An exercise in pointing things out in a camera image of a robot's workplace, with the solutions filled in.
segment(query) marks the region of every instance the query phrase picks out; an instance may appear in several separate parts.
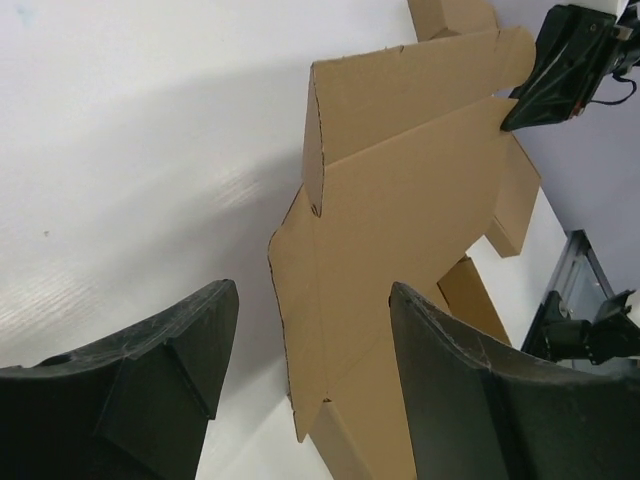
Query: white surface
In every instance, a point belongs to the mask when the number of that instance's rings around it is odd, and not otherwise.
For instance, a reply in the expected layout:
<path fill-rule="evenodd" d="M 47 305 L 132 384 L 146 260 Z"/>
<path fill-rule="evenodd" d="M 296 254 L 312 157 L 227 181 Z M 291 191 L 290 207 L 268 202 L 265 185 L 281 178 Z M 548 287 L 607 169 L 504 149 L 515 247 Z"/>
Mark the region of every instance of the white surface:
<path fill-rule="evenodd" d="M 524 342 L 566 242 L 560 222 L 540 190 L 519 256 L 500 258 L 484 237 L 467 251 L 515 348 Z"/>
<path fill-rule="evenodd" d="M 404 0 L 0 0 L 0 366 L 233 278 L 198 478 L 328 478 L 295 442 L 267 243 L 299 183 L 310 63 L 413 40 Z"/>

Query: brown cardboard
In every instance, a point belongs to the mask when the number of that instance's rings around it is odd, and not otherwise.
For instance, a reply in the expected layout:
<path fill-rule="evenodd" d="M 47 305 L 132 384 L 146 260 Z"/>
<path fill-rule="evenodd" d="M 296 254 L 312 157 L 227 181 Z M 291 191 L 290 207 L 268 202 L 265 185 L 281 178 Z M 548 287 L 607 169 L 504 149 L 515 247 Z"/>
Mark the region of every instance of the brown cardboard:
<path fill-rule="evenodd" d="M 419 42 L 498 28 L 485 0 L 409 0 L 409 9 Z"/>
<path fill-rule="evenodd" d="M 418 41 L 499 28 L 495 9 L 484 0 L 408 0 Z M 522 252 L 540 175 L 513 136 L 507 154 L 494 219 L 486 232 L 493 248 L 503 257 Z"/>
<path fill-rule="evenodd" d="M 511 345 L 498 312 L 470 258 L 465 257 L 460 260 L 438 285 L 454 317 L 473 325 L 506 345 Z"/>
<path fill-rule="evenodd" d="M 514 28 L 312 66 L 304 186 L 269 259 L 298 439 L 334 478 L 415 478 L 387 299 L 401 281 L 442 303 L 438 281 L 489 228 L 515 103 L 492 94 L 534 57 Z M 440 285 L 451 311 L 460 282 Z"/>
<path fill-rule="evenodd" d="M 485 234 L 501 257 L 522 252 L 539 190 L 540 174 L 512 137 L 494 218 Z"/>

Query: black plastic part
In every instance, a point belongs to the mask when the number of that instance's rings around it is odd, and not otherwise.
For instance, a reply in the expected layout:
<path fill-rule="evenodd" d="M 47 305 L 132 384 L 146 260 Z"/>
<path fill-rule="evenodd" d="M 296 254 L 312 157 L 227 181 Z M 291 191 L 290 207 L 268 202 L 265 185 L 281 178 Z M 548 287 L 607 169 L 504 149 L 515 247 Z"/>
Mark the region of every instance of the black plastic part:
<path fill-rule="evenodd" d="M 563 300 L 560 294 L 555 290 L 549 292 L 544 303 L 538 308 L 524 339 L 521 349 L 524 353 L 553 361 L 545 332 L 551 323 L 571 321 L 571 316 L 562 305 Z"/>
<path fill-rule="evenodd" d="M 522 351 L 551 362 L 589 360 L 600 365 L 614 357 L 640 355 L 640 328 L 627 314 L 627 290 L 606 300 L 593 323 L 572 320 L 560 294 L 551 291 L 538 310 Z"/>
<path fill-rule="evenodd" d="M 504 131 L 564 122 L 592 102 L 602 79 L 620 78 L 640 59 L 636 4 L 620 21 L 613 15 L 574 5 L 556 5 L 536 40 L 529 79 L 511 98 L 519 99 L 502 124 Z"/>
<path fill-rule="evenodd" d="M 237 314 L 235 284 L 217 281 L 78 350 L 1 369 L 0 478 L 195 478 Z"/>
<path fill-rule="evenodd" d="M 627 290 L 602 304 L 587 338 L 588 358 L 594 365 L 613 358 L 640 355 L 640 328 L 627 314 L 629 296 Z"/>
<path fill-rule="evenodd" d="M 526 355 L 405 285 L 390 306 L 418 479 L 638 478 L 639 378 Z"/>

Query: cardboard fold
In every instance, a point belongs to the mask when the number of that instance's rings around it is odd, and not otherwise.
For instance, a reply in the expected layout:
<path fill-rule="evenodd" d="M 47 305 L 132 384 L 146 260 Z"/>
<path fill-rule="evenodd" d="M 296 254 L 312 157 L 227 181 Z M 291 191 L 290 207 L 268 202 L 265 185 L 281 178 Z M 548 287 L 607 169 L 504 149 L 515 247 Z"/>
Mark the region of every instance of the cardboard fold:
<path fill-rule="evenodd" d="M 494 220 L 485 234 L 501 257 L 513 257 L 522 252 L 540 183 L 540 174 L 513 136 L 507 150 Z"/>
<path fill-rule="evenodd" d="M 296 195 L 287 220 L 269 244 L 299 441 L 311 429 L 328 390 L 313 244 L 315 217 L 308 215 L 310 205 L 303 190 Z"/>
<path fill-rule="evenodd" d="M 409 0 L 419 42 L 498 28 L 493 6 L 484 0 Z"/>
<path fill-rule="evenodd" d="M 534 57 L 533 38 L 517 27 L 315 62 L 303 160 L 313 211 L 322 214 L 331 165 L 523 83 Z"/>
<path fill-rule="evenodd" d="M 434 38 L 496 31 L 495 9 L 484 0 L 408 0 L 419 42 Z M 526 42 L 514 43 L 510 55 L 528 57 Z M 498 205 L 485 236 L 503 257 L 519 255 L 535 204 L 540 176 L 513 136 Z"/>
<path fill-rule="evenodd" d="M 445 23 L 461 5 L 443 7 Z M 311 432 L 334 478 L 415 478 L 394 282 L 508 342 L 460 259 L 494 221 L 513 139 L 500 125 L 515 100 L 493 94 L 524 82 L 534 60 L 533 38 L 513 28 L 311 68 L 304 186 L 269 258 L 297 436 Z M 477 312 L 462 306 L 470 298 Z"/>

